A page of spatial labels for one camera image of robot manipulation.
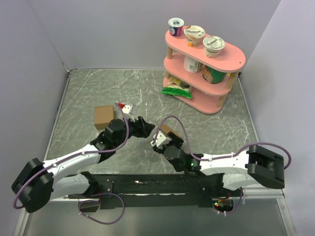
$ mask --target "pink shelf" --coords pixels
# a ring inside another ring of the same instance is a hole
[[[164,78],[163,86],[166,86],[167,82],[168,82],[168,79]],[[217,107],[219,97],[209,96],[194,87],[191,88],[191,96],[192,96],[192,99],[187,99],[185,97],[180,97],[180,96],[175,96],[175,97],[189,104],[190,106],[194,107],[198,111],[206,113],[206,114],[214,114],[214,113],[217,113],[221,109],[221,107]]]
[[[202,43],[197,47],[190,47],[186,44],[184,32],[180,37],[174,38],[167,31],[165,41],[170,48],[221,72],[239,71],[246,62],[242,50],[227,42],[225,42],[225,48],[221,50],[217,58],[208,58],[204,53]]]
[[[185,55],[180,53],[173,53],[172,59],[165,58],[164,59],[165,70],[167,70],[170,74],[174,75],[175,77],[186,82],[187,84],[195,87],[196,89],[203,91],[206,94],[212,96],[222,96],[228,94],[230,90],[225,88],[226,82],[228,80],[228,75],[221,83],[210,84],[202,77],[204,67],[198,73],[195,74],[189,73],[184,69],[184,58]]]

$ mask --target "snack bag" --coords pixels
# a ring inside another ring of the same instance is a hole
[[[190,85],[171,76],[165,88],[162,90],[163,94],[182,96],[191,99]]]

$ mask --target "green can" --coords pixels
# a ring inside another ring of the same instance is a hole
[[[203,71],[202,76],[209,83],[217,84],[224,80],[226,73],[220,72],[215,69],[212,69],[211,67],[205,66],[205,70]]]

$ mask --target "wall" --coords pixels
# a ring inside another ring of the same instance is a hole
[[[315,2],[282,0],[242,74],[259,139],[293,156],[284,193],[299,236],[314,235]]]
[[[28,0],[68,69],[161,68],[168,19],[181,17],[249,58],[280,0]]]
[[[19,210],[11,184],[43,159],[67,73],[26,0],[0,2],[0,229],[13,234]]]

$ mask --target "marble surface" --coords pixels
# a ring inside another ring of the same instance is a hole
[[[173,96],[160,93],[164,70],[74,70],[69,77],[47,159],[76,151],[93,140],[98,135],[94,107],[115,101],[137,105],[136,115],[156,126],[168,114],[179,116],[195,153],[231,153],[255,141],[238,81],[223,108],[217,114],[206,115]],[[117,108],[115,113],[116,117],[122,117]],[[166,124],[183,135],[174,119]],[[93,174],[175,173],[172,165],[152,150],[150,140],[132,137],[114,156],[83,170]]]

